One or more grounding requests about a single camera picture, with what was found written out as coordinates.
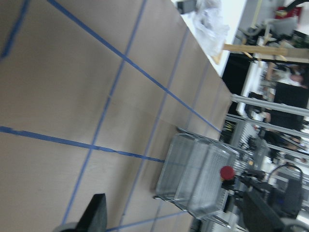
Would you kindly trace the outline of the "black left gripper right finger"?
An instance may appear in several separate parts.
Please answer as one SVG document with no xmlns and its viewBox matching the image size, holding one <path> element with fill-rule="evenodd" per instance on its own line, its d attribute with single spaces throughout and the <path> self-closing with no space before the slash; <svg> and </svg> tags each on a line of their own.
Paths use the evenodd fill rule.
<svg viewBox="0 0 309 232">
<path fill-rule="evenodd" d="M 243 194 L 243 221 L 249 232 L 282 232 L 284 223 L 256 191 Z"/>
</svg>

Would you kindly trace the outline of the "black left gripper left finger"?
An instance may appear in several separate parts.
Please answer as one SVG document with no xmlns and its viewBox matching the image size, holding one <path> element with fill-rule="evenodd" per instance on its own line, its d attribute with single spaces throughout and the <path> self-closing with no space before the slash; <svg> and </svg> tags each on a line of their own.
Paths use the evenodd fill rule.
<svg viewBox="0 0 309 232">
<path fill-rule="evenodd" d="M 94 194 L 82 217 L 76 232 L 105 232 L 107 228 L 107 205 L 104 193 Z"/>
</svg>

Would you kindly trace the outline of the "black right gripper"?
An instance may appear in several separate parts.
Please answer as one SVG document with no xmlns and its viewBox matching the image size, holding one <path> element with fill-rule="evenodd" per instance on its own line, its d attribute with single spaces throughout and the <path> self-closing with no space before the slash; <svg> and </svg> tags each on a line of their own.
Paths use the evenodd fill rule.
<svg viewBox="0 0 309 232">
<path fill-rule="evenodd" d="M 270 178 L 277 171 L 271 171 L 264 181 L 266 173 L 264 171 L 245 169 L 240 175 L 235 178 L 239 179 L 248 188 L 252 187 L 257 191 L 258 196 L 262 197 L 263 201 L 272 208 L 279 217 L 295 218 L 301 210 L 303 202 L 303 172 L 299 171 L 297 179 L 290 178 L 283 188 L 277 188 L 270 184 Z"/>
</svg>

